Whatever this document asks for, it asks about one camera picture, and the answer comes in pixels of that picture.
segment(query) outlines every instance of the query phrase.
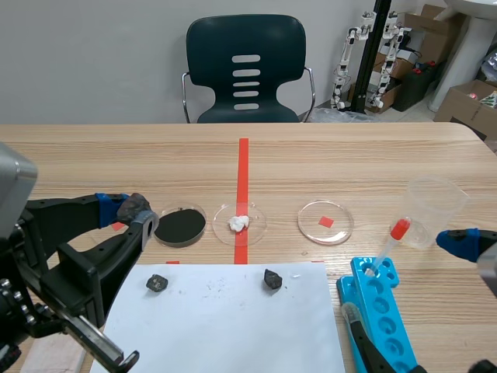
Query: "cardboard box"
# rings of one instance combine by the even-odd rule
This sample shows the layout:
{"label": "cardboard box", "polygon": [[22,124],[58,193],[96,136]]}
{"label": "cardboard box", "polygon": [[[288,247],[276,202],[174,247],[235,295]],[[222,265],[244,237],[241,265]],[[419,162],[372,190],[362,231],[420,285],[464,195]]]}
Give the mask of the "cardboard box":
{"label": "cardboard box", "polygon": [[436,21],[433,18],[438,16],[444,8],[425,4],[422,7],[421,15],[406,14],[404,24],[414,30],[424,30],[425,36],[421,44],[421,57],[419,62],[435,61],[436,64],[443,62],[449,57],[449,53],[456,42],[457,35],[461,30],[464,14],[458,13],[454,17],[445,21]]}
{"label": "cardboard box", "polygon": [[[389,49],[389,46],[384,45],[380,48],[380,53],[387,55]],[[401,58],[402,60],[406,60],[408,62],[411,62],[412,64],[414,64],[418,60],[418,56],[414,52],[404,51],[403,49],[399,49],[397,51],[397,58]]]}
{"label": "cardboard box", "polygon": [[[460,123],[472,129],[481,140],[497,139],[497,109],[480,103],[480,99],[491,95],[496,87],[479,80],[449,89],[442,102],[436,122]],[[469,93],[475,93],[478,99],[472,99]]]}
{"label": "cardboard box", "polygon": [[[381,72],[381,67],[385,62],[385,55],[381,53],[377,53],[376,59],[374,60],[373,71]],[[401,79],[404,78],[404,75],[410,72],[414,68],[414,64],[403,60],[401,58],[397,58],[395,60],[394,70],[391,72],[390,76],[392,78]]]}
{"label": "cardboard box", "polygon": [[[349,90],[349,101],[352,101],[352,97],[354,95],[355,89],[356,89],[356,83],[353,83],[350,86],[350,90]],[[381,101],[383,101],[383,107],[381,109],[378,107],[368,106],[367,101],[366,101],[366,109],[369,110],[371,113],[378,113],[378,114],[383,113],[386,109],[388,109],[390,106],[392,106],[394,104],[395,97],[397,97],[397,93],[398,93],[399,89],[400,89],[400,85],[397,85],[394,88],[390,89],[389,91],[385,92],[385,94],[381,97]]]}

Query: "chair leg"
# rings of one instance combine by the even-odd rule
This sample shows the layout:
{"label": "chair leg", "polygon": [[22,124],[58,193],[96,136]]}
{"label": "chair leg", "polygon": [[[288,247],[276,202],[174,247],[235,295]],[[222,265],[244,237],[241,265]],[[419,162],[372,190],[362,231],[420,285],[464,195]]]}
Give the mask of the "chair leg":
{"label": "chair leg", "polygon": [[311,81],[312,101],[311,101],[311,108],[309,109],[307,115],[305,116],[303,123],[308,121],[309,116],[311,115],[311,112],[314,109],[314,105],[316,104],[316,88],[314,86],[314,76],[312,75],[312,69],[311,68],[304,68],[304,69],[307,70],[309,73],[309,79]]}
{"label": "chair leg", "polygon": [[189,72],[185,72],[182,75],[182,90],[183,90],[183,111],[185,112],[185,118],[187,123],[191,123],[189,121],[188,108],[186,107],[186,76],[189,75]]}

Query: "blue test tube rack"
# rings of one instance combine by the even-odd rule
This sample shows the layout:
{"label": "blue test tube rack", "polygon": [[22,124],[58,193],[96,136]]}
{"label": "blue test tube rack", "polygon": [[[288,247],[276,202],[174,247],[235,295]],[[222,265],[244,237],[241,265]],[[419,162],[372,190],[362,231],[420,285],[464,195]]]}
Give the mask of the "blue test tube rack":
{"label": "blue test tube rack", "polygon": [[[375,277],[367,276],[374,259],[352,259],[352,276],[336,281],[340,301],[352,302],[359,308],[370,340],[397,373],[407,373],[418,364],[392,291],[399,284],[398,274],[391,259],[385,258]],[[350,331],[349,339],[357,372],[367,373]]]}

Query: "red tape line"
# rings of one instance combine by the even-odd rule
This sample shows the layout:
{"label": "red tape line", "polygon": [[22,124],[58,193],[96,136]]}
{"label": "red tape line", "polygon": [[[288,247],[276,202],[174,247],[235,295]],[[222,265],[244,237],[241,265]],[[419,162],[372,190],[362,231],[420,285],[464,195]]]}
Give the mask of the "red tape line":
{"label": "red tape line", "polygon": [[[249,214],[249,140],[240,139],[238,150],[238,185],[236,190],[236,215]],[[249,262],[249,232],[243,229],[235,234],[234,264]]]}

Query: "plastic measuring cup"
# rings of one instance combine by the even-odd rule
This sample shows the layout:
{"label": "plastic measuring cup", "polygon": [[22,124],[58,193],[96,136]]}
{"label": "plastic measuring cup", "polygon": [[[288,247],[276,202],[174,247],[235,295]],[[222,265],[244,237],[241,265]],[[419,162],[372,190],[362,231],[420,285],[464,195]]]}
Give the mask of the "plastic measuring cup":
{"label": "plastic measuring cup", "polygon": [[409,217],[411,226],[401,241],[416,249],[425,249],[435,242],[436,236],[468,199],[469,196],[449,180],[438,176],[420,177],[409,182],[392,227],[398,219]]}

